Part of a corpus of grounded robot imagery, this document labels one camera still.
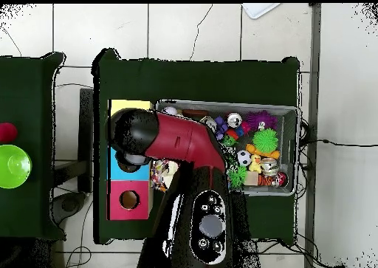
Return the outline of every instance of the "red ball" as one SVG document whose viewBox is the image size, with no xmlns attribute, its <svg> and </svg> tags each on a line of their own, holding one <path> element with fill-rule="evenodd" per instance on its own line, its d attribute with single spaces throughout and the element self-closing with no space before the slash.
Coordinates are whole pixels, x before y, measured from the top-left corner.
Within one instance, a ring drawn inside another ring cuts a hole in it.
<svg viewBox="0 0 378 268">
<path fill-rule="evenodd" d="M 277 173 L 277 176 L 275 177 L 275 179 L 279 187 L 284 187 L 287 184 L 287 175 L 283 173 L 282 171 L 279 171 Z"/>
<path fill-rule="evenodd" d="M 17 128 L 12 123 L 0 123 L 0 143 L 11 143 L 17 137 Z"/>
</svg>

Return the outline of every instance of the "green spiky ball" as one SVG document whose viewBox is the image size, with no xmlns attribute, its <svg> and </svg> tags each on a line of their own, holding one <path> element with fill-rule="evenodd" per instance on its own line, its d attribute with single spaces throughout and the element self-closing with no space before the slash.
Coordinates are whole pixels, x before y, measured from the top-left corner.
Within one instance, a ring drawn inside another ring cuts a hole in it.
<svg viewBox="0 0 378 268">
<path fill-rule="evenodd" d="M 230 178 L 230 188 L 239 189 L 244 184 L 245 176 L 247 175 L 247 167 L 238 166 L 236 170 L 228 172 Z"/>
<path fill-rule="evenodd" d="M 263 153 L 273 152 L 278 147 L 277 132 L 271 128 L 255 132 L 252 141 L 255 147 Z"/>
</svg>

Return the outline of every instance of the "blue block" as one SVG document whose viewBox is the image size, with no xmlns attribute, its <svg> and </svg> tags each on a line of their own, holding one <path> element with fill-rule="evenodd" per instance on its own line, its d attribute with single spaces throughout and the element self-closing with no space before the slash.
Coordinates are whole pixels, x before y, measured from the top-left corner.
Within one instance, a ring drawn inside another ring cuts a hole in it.
<svg viewBox="0 0 378 268">
<path fill-rule="evenodd" d="M 237 129 L 235 129 L 235 132 L 236 132 L 236 134 L 237 134 L 238 136 L 240 136 L 240 137 L 243 137 L 243 135 L 244 135 L 244 131 L 243 131 L 243 129 L 241 128 L 241 126 L 239 126 Z"/>
<path fill-rule="evenodd" d="M 111 180 L 149 180 L 150 179 L 150 165 L 149 164 L 140 166 L 140 169 L 133 173 L 126 173 L 125 171 L 122 171 L 118 167 L 117 160 L 115 159 L 115 153 L 116 153 L 115 150 L 111 148 L 110 149 Z M 106 178 L 107 179 L 109 178 L 107 169 L 106 169 Z"/>
</svg>

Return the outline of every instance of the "shape sorter box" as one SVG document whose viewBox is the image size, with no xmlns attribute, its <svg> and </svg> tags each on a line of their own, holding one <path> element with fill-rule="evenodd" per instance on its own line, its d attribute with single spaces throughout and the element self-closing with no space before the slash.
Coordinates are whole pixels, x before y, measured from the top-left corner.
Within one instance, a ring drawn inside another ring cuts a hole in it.
<svg viewBox="0 0 378 268">
<path fill-rule="evenodd" d="M 131 100 L 111 100 L 111 116 L 121 109 L 151 109 L 150 102 L 131 101 Z M 115 158 L 116 151 L 111 148 L 110 157 L 107 163 L 110 163 L 110 174 L 107 172 L 107 219 L 108 220 L 140 220 L 148 219 L 153 205 L 154 190 L 151 187 L 151 163 L 141 166 L 138 171 L 126 173 L 120 169 Z M 123 196 L 134 195 L 135 206 L 125 208 L 122 205 Z"/>
</svg>

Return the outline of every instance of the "green bowl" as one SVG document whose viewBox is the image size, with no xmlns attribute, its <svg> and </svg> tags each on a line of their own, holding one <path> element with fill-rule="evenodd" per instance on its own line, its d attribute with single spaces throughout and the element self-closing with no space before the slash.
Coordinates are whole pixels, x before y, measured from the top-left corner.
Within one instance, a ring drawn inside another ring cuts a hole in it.
<svg viewBox="0 0 378 268">
<path fill-rule="evenodd" d="M 0 188 L 14 189 L 30 175 L 32 161 L 27 153 L 15 145 L 0 145 Z"/>
</svg>

